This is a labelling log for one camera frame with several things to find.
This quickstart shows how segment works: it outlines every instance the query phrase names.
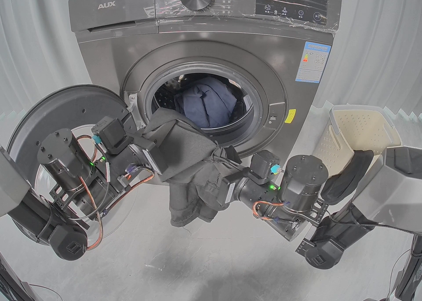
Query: washing machine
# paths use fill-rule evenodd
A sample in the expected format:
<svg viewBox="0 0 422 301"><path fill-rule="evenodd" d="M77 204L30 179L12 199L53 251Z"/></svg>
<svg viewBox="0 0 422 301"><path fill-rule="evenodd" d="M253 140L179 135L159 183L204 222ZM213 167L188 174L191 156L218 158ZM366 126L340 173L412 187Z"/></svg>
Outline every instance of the washing machine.
<svg viewBox="0 0 422 301"><path fill-rule="evenodd" d="M244 158L285 161L318 89L341 0L69 0L94 85L120 96L137 129L180 89L217 78L236 98L227 124L204 128Z"/></svg>

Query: blue connector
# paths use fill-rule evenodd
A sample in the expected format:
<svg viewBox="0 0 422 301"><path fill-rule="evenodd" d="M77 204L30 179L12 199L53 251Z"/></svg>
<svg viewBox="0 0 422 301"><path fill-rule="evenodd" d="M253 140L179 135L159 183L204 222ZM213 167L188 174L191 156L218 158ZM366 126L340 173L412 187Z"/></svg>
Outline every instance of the blue connector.
<svg viewBox="0 0 422 301"><path fill-rule="evenodd" d="M92 139L94 140L94 142L95 142L96 144L100 144L100 143L101 143L101 138L100 138L100 136L93 135L93 136L92 136Z"/></svg>
<svg viewBox="0 0 422 301"><path fill-rule="evenodd" d="M280 172L281 169L282 169L282 167L280 165L276 164L276 165L273 165L271 167L270 171L273 175L277 175Z"/></svg>

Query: blue clothing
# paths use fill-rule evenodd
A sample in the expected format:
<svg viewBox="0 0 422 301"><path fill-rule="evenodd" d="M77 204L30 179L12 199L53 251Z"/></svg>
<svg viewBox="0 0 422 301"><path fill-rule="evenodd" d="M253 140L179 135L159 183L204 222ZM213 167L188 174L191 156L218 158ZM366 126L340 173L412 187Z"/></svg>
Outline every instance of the blue clothing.
<svg viewBox="0 0 422 301"><path fill-rule="evenodd" d="M176 111L201 129L219 128L230 123L236 98L221 81L206 77L174 97Z"/></svg>

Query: dark garment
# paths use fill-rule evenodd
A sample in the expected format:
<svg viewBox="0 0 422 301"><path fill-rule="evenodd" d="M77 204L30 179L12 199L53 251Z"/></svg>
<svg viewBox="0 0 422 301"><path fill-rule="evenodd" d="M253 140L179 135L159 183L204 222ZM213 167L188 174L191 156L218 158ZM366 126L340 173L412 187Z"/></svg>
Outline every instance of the dark garment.
<svg viewBox="0 0 422 301"><path fill-rule="evenodd" d="M214 77L203 78L174 97L176 111L201 129L229 124L236 101L227 86Z"/></svg>
<svg viewBox="0 0 422 301"><path fill-rule="evenodd" d="M234 149L219 147L186 117L174 110L160 108L152 116L144 131L148 138L161 126L172 126L159 145L168 168L159 175L162 182L170 183L171 224L182 227L199 217L210 222L218 211L229 203L217 202L221 179L235 171L238 166L231 156Z"/></svg>

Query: laundry basket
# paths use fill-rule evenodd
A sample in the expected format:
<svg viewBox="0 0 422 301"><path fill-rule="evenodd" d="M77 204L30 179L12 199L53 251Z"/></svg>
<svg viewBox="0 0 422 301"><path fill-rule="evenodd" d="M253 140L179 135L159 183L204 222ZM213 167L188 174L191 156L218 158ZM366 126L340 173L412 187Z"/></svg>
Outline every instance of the laundry basket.
<svg viewBox="0 0 422 301"><path fill-rule="evenodd" d="M312 155L323 161L331 177L344 170L353 150L372 150L379 155L386 147L399 145L400 136L380 107L335 105Z"/></svg>

